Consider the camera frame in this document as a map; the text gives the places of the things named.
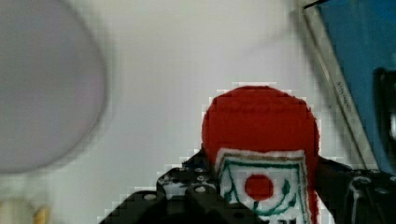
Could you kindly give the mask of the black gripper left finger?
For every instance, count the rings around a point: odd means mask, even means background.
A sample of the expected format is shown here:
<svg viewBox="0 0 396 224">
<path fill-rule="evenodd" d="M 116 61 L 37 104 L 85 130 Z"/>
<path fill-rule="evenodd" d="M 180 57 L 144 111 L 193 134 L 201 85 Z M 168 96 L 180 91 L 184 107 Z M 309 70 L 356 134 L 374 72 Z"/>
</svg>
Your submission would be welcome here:
<svg viewBox="0 0 396 224">
<path fill-rule="evenodd" d="M 131 194 L 99 224 L 268 224 L 219 194 L 219 181 L 201 149 L 158 178 L 156 189 Z"/>
</svg>

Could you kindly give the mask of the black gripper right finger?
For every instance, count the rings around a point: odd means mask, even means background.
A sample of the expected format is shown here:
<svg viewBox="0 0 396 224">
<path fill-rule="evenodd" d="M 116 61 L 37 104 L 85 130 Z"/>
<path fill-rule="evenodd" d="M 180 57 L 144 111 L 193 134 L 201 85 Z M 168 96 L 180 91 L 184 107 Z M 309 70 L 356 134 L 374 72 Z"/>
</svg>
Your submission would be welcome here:
<svg viewBox="0 0 396 224">
<path fill-rule="evenodd" d="M 319 157 L 315 185 L 335 224 L 396 224 L 394 175 Z"/>
</svg>

